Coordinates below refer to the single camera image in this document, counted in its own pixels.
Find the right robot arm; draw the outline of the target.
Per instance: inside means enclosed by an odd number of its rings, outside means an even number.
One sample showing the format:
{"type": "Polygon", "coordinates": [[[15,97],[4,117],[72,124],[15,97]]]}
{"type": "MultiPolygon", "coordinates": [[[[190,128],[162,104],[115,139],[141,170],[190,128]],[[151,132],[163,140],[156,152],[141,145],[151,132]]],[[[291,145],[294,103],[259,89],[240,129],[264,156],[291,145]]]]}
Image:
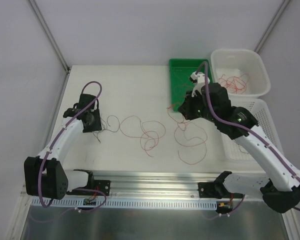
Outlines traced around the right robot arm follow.
{"type": "Polygon", "coordinates": [[[186,120],[205,119],[242,146],[266,173],[265,177],[241,176],[223,171],[204,188],[212,198],[229,194],[262,199],[277,213],[296,208],[300,202],[300,170],[295,168],[267,138],[258,120],[242,106],[234,106],[227,90],[218,83],[188,90],[178,111],[186,120]]]}

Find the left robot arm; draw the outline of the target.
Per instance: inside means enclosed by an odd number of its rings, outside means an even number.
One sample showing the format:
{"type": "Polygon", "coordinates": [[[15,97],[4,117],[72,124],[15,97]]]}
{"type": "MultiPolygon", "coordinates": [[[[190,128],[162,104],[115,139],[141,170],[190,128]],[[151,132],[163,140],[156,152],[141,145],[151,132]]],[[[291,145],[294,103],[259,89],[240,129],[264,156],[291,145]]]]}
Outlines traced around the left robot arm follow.
{"type": "Polygon", "coordinates": [[[82,93],[79,102],[63,113],[59,133],[36,156],[24,161],[26,193],[52,200],[61,200],[79,189],[89,195],[95,189],[90,170],[64,170],[63,163],[71,146],[84,133],[102,129],[99,100],[96,96],[82,93]]]}

